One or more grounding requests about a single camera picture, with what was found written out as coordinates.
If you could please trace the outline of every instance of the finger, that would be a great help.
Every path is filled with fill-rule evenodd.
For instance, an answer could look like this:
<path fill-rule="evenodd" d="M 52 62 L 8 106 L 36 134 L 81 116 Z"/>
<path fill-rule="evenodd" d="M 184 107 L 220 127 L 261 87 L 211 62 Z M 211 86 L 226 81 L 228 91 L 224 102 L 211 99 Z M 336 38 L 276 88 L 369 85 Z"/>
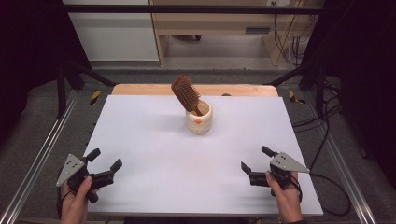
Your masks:
<path fill-rule="evenodd" d="M 66 195 L 66 193 L 68 193 L 70 190 L 71 189 L 70 189 L 69 185 L 67 184 L 67 181 L 64 181 L 64 183 L 61 185 L 61 195 L 62 195 L 62 197 L 64 195 Z"/>
<path fill-rule="evenodd" d="M 291 175 L 295 178 L 295 180 L 298 180 L 298 172 L 291 172 Z"/>
<path fill-rule="evenodd" d="M 276 179 L 273 178 L 269 172 L 265 172 L 265 177 L 267 178 L 268 185 L 274 191 L 274 194 L 281 195 L 283 190 L 277 183 Z"/>
<path fill-rule="evenodd" d="M 90 191 L 91 183 L 92 183 L 92 178 L 90 176 L 87 176 L 85 180 L 81 183 L 76 195 L 76 200 L 78 202 L 82 202 L 82 203 L 84 202 L 85 195 L 87 195 L 88 191 Z"/>

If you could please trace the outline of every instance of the white board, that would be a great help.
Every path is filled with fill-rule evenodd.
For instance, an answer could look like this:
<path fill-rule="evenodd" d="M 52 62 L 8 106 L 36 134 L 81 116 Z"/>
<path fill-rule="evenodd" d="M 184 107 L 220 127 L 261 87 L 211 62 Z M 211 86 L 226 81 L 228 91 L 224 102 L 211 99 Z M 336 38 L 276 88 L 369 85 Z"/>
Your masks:
<path fill-rule="evenodd" d="M 263 216 L 278 214 L 270 189 L 249 185 L 241 161 L 269 170 L 262 146 L 304 164 L 282 98 L 202 96 L 213 107 L 212 128 L 203 135 L 185 125 L 176 96 L 113 96 L 106 99 L 86 154 L 100 173 L 118 158 L 115 183 L 99 191 L 89 211 L 108 215 Z M 299 174 L 302 212 L 322 215 L 311 178 Z"/>

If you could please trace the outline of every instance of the human hand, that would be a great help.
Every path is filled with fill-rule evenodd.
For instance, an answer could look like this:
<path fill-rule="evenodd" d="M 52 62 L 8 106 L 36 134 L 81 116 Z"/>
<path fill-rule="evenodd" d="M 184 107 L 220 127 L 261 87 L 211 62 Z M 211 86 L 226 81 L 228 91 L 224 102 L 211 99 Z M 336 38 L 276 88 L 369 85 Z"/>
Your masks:
<path fill-rule="evenodd" d="M 291 175 L 297 180 L 298 173 L 291 172 Z M 292 184 L 288 184 L 282 189 L 276 179 L 269 172 L 265 173 L 268 185 L 274 191 L 276 196 L 277 208 L 279 209 L 282 223 L 291 223 L 303 220 L 300 208 L 299 191 Z"/>
<path fill-rule="evenodd" d="M 64 197 L 62 205 L 62 224 L 87 223 L 88 199 L 87 192 L 91 188 L 92 178 L 87 176 L 81 183 L 78 192 L 73 192 L 67 183 L 64 183 L 62 195 Z"/>

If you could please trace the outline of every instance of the gray floor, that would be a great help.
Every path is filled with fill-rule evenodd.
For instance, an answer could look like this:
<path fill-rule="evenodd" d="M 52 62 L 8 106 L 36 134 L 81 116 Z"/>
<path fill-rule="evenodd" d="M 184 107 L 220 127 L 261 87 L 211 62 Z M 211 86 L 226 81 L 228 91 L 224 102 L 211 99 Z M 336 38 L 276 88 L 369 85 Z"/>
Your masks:
<path fill-rule="evenodd" d="M 175 36 L 171 38 L 169 44 L 164 67 L 155 63 L 121 63 L 121 66 L 116 69 L 112 64 L 98 63 L 95 65 L 96 71 L 120 83 L 170 83 L 178 75 L 184 74 L 191 77 L 196 84 L 260 85 L 292 69 L 285 63 L 279 67 L 273 67 L 259 37 L 203 36 L 202 40 L 197 42 L 189 36 Z M 99 118 L 106 95 L 111 93 L 111 88 L 89 77 L 83 76 L 83 78 L 87 84 L 83 91 L 77 92 L 74 109 L 21 208 L 20 222 L 24 222 L 22 218 L 51 220 L 57 218 L 54 184 L 58 169 L 68 153 L 82 155 L 86 143 L 90 140 L 90 132 L 94 129 L 93 124 Z M 334 85 L 338 84 L 336 78 L 328 77 L 328 79 Z M 311 92 L 298 90 L 295 85 L 298 80 L 298 77 L 293 78 L 277 88 L 279 95 L 284 98 L 292 123 L 315 116 L 308 104 L 302 105 L 290 101 L 290 91 L 294 91 L 297 99 L 302 100 L 311 95 Z M 89 105 L 95 90 L 102 90 L 102 94 L 95 105 Z M 330 96 L 332 94 L 326 92 L 326 97 L 330 98 Z M 16 124 L 13 134 L 1 146 L 0 178 L 3 184 L 0 188 L 1 211 L 5 211 L 12 201 L 56 121 L 56 97 L 55 82 L 33 89 L 28 99 L 28 106 Z M 331 117 L 330 127 L 331 135 L 370 206 L 376 222 L 396 223 L 394 188 L 382 175 L 375 161 L 361 157 L 360 145 L 342 114 L 336 113 Z M 299 132 L 308 128 L 295 129 L 306 164 L 312 162 L 322 140 L 319 128 Z M 325 175 L 342 185 L 329 151 L 329 146 L 325 145 L 313 172 Z M 322 206 L 338 213 L 345 211 L 347 200 L 337 187 L 321 178 L 313 177 L 313 180 Z M 308 217 L 308 219 L 313 223 L 361 223 L 354 208 L 343 217 L 325 213 L 323 217 Z M 90 220 L 103 223 L 105 218 L 90 216 Z M 121 217 L 113 218 L 113 220 L 121 220 Z M 275 217 L 265 217 L 263 223 L 277 222 Z"/>

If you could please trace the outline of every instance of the aluminum rail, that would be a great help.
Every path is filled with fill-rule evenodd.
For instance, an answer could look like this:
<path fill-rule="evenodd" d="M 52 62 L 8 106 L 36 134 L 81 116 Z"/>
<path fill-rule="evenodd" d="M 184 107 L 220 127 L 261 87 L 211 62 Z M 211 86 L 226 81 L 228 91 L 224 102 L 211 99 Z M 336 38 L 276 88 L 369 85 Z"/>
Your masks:
<path fill-rule="evenodd" d="M 322 15 L 343 9 L 324 7 L 250 7 L 250 6 L 180 6 L 180 5 L 60 5 L 44 4 L 51 11 L 83 13 L 208 13 L 208 14 L 295 14 Z"/>
<path fill-rule="evenodd" d="M 304 93 L 305 99 L 307 100 L 311 111 L 316 115 L 316 108 L 314 106 L 315 98 L 312 92 Z M 323 134 L 323 137 L 326 133 L 327 125 L 324 123 L 320 125 L 320 131 Z M 345 162 L 343 156 L 341 155 L 340 150 L 332 138 L 332 135 L 329 133 L 327 136 L 327 144 L 329 146 L 329 154 L 332 157 L 332 161 L 334 162 L 335 169 L 340 176 L 341 181 L 344 184 L 346 189 L 346 193 L 349 196 L 350 201 L 355 208 L 356 214 L 358 215 L 361 223 L 364 224 L 375 224 L 375 217 L 364 199 L 363 194 L 361 193 L 361 189 L 359 188 L 358 183 L 356 182 L 353 174 L 351 173 L 347 163 Z"/>
<path fill-rule="evenodd" d="M 52 151 L 53 146 L 56 143 L 67 119 L 69 118 L 70 113 L 72 112 L 74 105 L 76 103 L 78 92 L 72 91 L 68 97 L 67 108 L 64 112 L 64 115 L 57 119 L 52 126 L 52 129 L 38 152 L 35 161 L 30 167 L 28 173 L 23 179 L 20 187 L 15 193 L 13 199 L 9 203 L 7 209 L 3 212 L 0 217 L 1 224 L 12 224 L 17 219 L 18 214 L 20 213 L 27 197 L 29 196 L 30 191 L 32 190 L 35 181 L 40 175 L 41 170 L 44 167 L 44 164 Z"/>

